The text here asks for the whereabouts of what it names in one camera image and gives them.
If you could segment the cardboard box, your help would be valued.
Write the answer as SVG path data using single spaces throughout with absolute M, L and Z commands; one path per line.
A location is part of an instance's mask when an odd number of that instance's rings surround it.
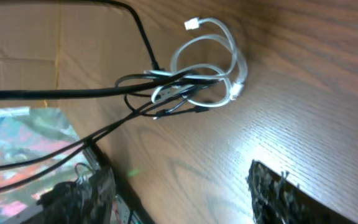
M 111 88 L 150 67 L 130 13 L 89 1 L 0 1 L 0 90 Z

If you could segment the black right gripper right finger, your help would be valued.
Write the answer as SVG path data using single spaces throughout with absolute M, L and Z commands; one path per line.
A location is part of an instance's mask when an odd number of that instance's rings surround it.
M 252 161 L 247 183 L 256 224 L 354 224 L 291 184 L 288 175 Z

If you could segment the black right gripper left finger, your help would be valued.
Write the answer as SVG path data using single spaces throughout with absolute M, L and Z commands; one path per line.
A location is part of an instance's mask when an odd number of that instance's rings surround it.
M 116 184 L 110 167 L 97 170 L 81 184 L 62 182 L 43 194 L 42 210 L 25 224 L 107 224 L 112 215 Z

